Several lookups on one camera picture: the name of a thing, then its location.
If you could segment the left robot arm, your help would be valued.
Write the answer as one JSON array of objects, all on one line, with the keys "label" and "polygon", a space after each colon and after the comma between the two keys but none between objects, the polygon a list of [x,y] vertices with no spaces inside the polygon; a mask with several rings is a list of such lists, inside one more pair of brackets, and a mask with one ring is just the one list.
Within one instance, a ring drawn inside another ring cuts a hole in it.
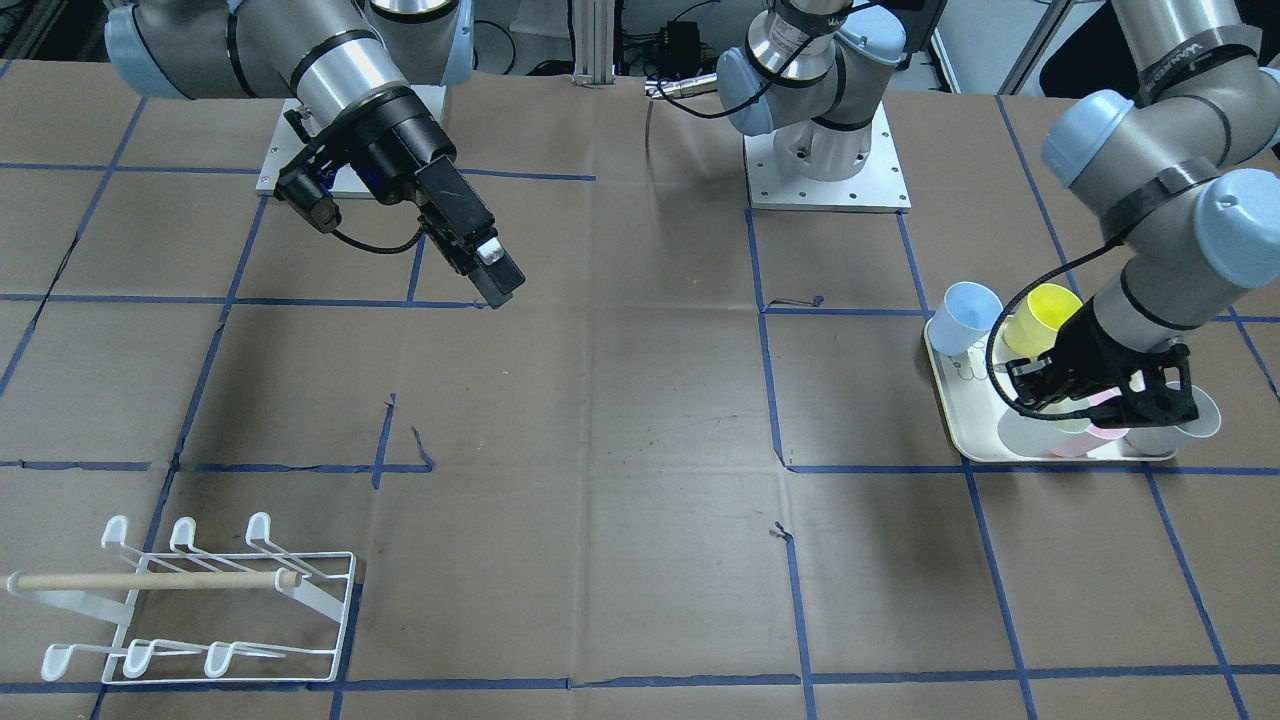
[{"label": "left robot arm", "polygon": [[[1047,133],[1041,156],[1097,217],[1103,251],[1132,258],[1074,311],[1053,346],[1005,364],[1000,400],[1036,420],[1103,391],[1101,428],[1197,418],[1184,338],[1277,278],[1277,177],[1247,161],[1277,143],[1277,72],[1231,1],[1117,1],[1139,70],[1134,97],[1101,90]],[[772,1],[716,65],[741,135],[797,135],[796,168],[842,181],[905,31],[879,1]]]}]

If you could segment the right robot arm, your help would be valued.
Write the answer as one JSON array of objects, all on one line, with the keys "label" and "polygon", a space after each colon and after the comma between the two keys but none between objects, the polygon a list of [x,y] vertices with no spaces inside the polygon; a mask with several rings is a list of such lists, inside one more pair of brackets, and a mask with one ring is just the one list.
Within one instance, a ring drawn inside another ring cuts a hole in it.
[{"label": "right robot arm", "polygon": [[492,307],[524,283],[495,219],[462,177],[420,85],[468,78],[468,1],[110,1],[102,36],[119,76],[148,97],[289,97],[301,150],[273,196],[340,234],[332,190],[349,168],[384,205],[411,202],[419,228]]}]

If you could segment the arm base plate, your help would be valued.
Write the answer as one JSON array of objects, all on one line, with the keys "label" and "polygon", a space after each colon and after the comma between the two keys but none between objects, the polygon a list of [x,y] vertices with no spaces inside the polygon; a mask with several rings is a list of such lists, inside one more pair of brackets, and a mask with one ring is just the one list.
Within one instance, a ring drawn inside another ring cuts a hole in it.
[{"label": "arm base plate", "polygon": [[913,206],[884,105],[842,132],[814,120],[744,140],[750,205],[774,211],[896,213]]},{"label": "arm base plate", "polygon": [[[415,85],[415,92],[420,96],[429,111],[436,120],[443,120],[448,88],[435,85]],[[297,100],[285,100],[280,117],[276,119],[268,151],[265,152],[255,192],[260,196],[273,196],[274,188],[282,173],[282,168],[291,161],[303,147],[305,142],[297,136],[284,118],[285,110],[300,109]],[[372,195],[360,177],[349,167],[340,168],[332,187],[335,199],[365,199],[371,200]]]}]

